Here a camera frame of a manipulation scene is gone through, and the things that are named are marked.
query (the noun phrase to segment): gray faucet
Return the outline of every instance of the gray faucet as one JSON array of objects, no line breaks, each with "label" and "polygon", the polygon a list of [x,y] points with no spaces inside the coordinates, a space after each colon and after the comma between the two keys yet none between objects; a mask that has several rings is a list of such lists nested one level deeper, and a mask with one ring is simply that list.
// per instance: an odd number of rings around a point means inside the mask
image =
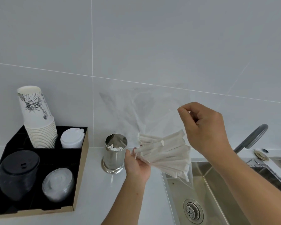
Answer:
[{"label": "gray faucet", "polygon": [[249,149],[251,148],[260,137],[268,130],[269,126],[267,124],[262,124],[257,129],[254,130],[240,145],[238,145],[234,151],[235,153],[239,153],[243,148]]}]

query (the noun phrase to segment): sink drain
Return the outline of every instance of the sink drain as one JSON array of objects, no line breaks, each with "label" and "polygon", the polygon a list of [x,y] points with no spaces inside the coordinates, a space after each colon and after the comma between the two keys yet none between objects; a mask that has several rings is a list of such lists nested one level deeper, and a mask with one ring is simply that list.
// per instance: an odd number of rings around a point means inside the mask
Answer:
[{"label": "sink drain", "polygon": [[186,217],[195,224],[200,224],[203,222],[204,214],[201,206],[197,201],[192,199],[187,199],[183,203],[184,213]]}]

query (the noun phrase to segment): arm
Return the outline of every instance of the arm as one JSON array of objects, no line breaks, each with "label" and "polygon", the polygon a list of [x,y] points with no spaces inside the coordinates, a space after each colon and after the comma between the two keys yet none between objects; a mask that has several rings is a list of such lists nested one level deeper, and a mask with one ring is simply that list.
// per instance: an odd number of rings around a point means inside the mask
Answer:
[{"label": "arm", "polygon": [[222,115],[197,102],[179,107],[178,112],[189,143],[223,177],[251,224],[281,224],[281,192],[232,150]]},{"label": "arm", "polygon": [[101,225],[137,225],[143,201],[145,185],[150,177],[151,167],[136,160],[134,152],[126,150],[126,179]]}]

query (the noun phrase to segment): person's left hand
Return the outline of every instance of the person's left hand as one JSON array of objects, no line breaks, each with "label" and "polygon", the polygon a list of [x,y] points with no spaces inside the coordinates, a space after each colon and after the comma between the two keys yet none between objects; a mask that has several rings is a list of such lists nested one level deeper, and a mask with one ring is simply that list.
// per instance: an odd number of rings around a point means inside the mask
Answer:
[{"label": "person's left hand", "polygon": [[151,174],[151,166],[146,164],[145,162],[135,159],[135,153],[133,149],[132,153],[126,149],[125,153],[125,169],[127,173],[127,177],[134,177],[140,179],[142,183],[146,183]]}]

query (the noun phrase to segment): bundle of straws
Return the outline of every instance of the bundle of straws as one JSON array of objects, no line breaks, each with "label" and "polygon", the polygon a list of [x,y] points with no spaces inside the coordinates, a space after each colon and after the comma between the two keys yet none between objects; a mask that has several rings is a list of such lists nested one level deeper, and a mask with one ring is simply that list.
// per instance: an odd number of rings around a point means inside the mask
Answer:
[{"label": "bundle of straws", "polygon": [[173,178],[180,177],[188,182],[191,148],[185,145],[184,135],[183,130],[164,138],[138,134],[141,146],[135,149],[135,157]]}]

